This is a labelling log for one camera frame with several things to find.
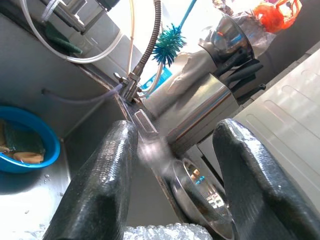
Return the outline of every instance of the stainless steel bowl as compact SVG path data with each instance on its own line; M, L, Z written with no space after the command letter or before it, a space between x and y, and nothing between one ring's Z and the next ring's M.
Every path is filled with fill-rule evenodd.
M199 45L207 50L214 63L219 67L240 48L246 51L247 59L237 65L254 59L255 55L252 46L239 25L222 11L217 9L213 11L214 20L212 25L201 32Z
M171 189L186 216L195 224L207 228L212 235L234 239L233 220L225 196L218 192L213 181L201 175L188 159L173 163Z

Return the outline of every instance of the plastic bag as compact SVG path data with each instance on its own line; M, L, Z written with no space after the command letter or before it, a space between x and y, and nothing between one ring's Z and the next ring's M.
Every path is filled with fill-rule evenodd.
M256 58L268 49L276 37L275 34L267 32L260 21L248 12L238 13L232 18L248 38Z
M279 0L276 4L261 2L253 9L253 14L267 32L276 33L289 28L295 22L301 7L299 0Z

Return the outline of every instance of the stainless steel sink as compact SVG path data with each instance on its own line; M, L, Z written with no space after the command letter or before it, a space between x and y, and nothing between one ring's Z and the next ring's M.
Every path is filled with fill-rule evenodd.
M61 141L61 154L55 164L26 174L0 172L1 239L41 239L72 177L109 126L126 118L130 115L115 96ZM127 224L136 227L179 222L153 172L138 160L132 172Z
M116 83L89 64L77 66L52 55L24 28L22 14L10 2L0 1L0 52L10 56L0 58L0 104L26 109L42 118L61 137L61 154L42 170L0 172L0 239L37 240L42 238L72 177L109 126L117 120L130 120L135 110L130 111L117 96L85 105L64 104L43 96L41 90L47 88L66 98L90 99ZM127 224L179 222L161 178L138 160L132 166Z

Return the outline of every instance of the green sponge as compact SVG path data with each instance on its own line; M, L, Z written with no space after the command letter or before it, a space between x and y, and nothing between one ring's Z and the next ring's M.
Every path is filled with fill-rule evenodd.
M44 154L45 148L41 137L32 129L11 122L4 124L6 146L12 152L30 152Z
M58 29L56 29L49 21L45 26L45 35L51 42L57 44L67 52L82 54L82 50L70 43L69 39L59 32Z

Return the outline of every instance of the orange object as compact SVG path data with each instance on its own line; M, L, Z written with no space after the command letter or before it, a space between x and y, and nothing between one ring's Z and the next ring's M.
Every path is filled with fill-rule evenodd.
M287 7L287 2L290 2L290 10L286 11L283 10ZM296 18L298 17L298 14L300 13L302 4L299 0L293 0L293 1L288 1L288 0L279 0L276 3L276 9L278 9L281 14L284 16L284 23L282 26L282 29L287 29L291 27L292 24L294 24Z
M272 3L260 3L253 10L253 14L259 19L268 33L276 33L282 29L285 18Z
M276 33L289 28L296 20L302 4L299 0L279 0L275 5L268 2L260 3L253 14L269 33Z

